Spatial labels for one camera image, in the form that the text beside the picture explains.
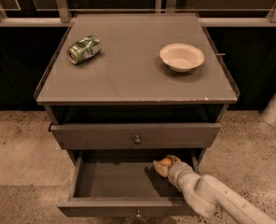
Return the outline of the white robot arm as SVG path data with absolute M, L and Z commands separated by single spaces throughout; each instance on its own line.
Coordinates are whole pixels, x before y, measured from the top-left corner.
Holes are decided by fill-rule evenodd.
M 276 92 L 262 113 L 229 112 L 202 173 L 169 155 L 155 170 L 173 184 L 201 217 L 224 224 L 276 224 Z

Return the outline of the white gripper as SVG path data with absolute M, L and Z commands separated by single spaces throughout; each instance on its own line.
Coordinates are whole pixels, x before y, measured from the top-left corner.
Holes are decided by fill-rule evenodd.
M 157 173 L 163 177 L 168 176 L 169 181 L 176 188 L 193 188 L 195 186 L 195 179 L 193 177 L 195 172 L 192 167 L 180 161 L 174 155 L 167 155 L 166 159 L 168 164 L 172 164 L 170 169 L 170 166 L 162 165 L 159 163 L 160 161 L 153 161 L 153 166 Z

